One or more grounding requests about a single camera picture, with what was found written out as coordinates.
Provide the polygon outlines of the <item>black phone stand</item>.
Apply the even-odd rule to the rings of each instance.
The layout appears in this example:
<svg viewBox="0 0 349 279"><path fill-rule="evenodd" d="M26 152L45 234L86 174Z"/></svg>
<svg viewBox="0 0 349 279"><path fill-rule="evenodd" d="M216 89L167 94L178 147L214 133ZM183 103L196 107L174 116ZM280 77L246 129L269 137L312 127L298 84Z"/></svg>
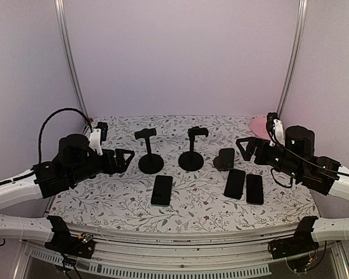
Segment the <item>black phone stand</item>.
<svg viewBox="0 0 349 279"><path fill-rule="evenodd" d="M195 151L194 144L196 136L205 136L209 135L209 131L207 128L201 128L195 126L193 128L188 129L188 138L190 141L190 150L187 152L183 152L179 159L178 164L181 169L185 171L198 171L204 165L204 158L202 155Z"/></svg>
<svg viewBox="0 0 349 279"><path fill-rule="evenodd" d="M138 168L144 174L159 173L164 166L162 157L152 152L150 138L153 136L156 136L156 128L144 128L134 133L136 140L144 139L146 144L147 154L138 161Z"/></svg>

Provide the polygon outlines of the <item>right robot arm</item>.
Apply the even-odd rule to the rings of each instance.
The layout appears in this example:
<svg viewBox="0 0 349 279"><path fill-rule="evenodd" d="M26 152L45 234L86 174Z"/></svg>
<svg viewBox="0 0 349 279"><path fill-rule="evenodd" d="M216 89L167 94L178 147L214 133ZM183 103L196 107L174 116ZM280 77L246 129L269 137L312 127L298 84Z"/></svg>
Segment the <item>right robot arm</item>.
<svg viewBox="0 0 349 279"><path fill-rule="evenodd" d="M284 139L285 143L281 144L277 136L271 134L270 140L240 138L236 145L245 161L254 158L255 164L271 166L296 184L349 201L349 169L329 157L315 156L313 131L291 126L285 130ZM302 253L310 245L332 240L349 241L349 217L304 217L288 239L293 253Z"/></svg>

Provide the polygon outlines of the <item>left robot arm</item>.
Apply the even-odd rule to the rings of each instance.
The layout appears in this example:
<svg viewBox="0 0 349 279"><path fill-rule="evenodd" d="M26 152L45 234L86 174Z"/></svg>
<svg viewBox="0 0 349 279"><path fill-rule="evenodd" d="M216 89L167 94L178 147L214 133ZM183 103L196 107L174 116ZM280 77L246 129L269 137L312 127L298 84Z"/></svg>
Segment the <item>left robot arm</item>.
<svg viewBox="0 0 349 279"><path fill-rule="evenodd" d="M99 174L124 173L133 158L133 151L102 149L99 139L68 135L59 140L58 153L52 161L0 181L0 210L53 197ZM0 239L9 238L53 242L62 252L70 252L75 246L59 216L34 219L0 214Z"/></svg>

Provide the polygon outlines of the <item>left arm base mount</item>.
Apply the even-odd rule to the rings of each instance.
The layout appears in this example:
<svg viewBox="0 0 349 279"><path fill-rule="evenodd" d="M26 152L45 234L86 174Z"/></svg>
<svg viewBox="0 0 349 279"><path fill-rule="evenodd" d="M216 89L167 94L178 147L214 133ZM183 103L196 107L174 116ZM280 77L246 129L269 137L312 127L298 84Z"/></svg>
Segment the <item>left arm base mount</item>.
<svg viewBox="0 0 349 279"><path fill-rule="evenodd" d="M52 225L53 237L50 241L45 242L45 248L58 252L61 255L70 255L84 259L92 258L96 244L92 234L83 232L78 236L72 236L61 217L48 216L47 220Z"/></svg>

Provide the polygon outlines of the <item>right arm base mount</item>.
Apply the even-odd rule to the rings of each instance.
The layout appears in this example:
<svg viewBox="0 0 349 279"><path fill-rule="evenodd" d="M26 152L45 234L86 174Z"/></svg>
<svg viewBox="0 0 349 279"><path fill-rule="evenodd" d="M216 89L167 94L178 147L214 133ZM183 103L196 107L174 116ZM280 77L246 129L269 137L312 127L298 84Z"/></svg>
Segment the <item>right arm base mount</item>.
<svg viewBox="0 0 349 279"><path fill-rule="evenodd" d="M268 251L273 259L295 256L318 249L319 243L314 241L311 235L314 230L314 223L318 219L316 216L304 217L299 222L293 236L270 241Z"/></svg>

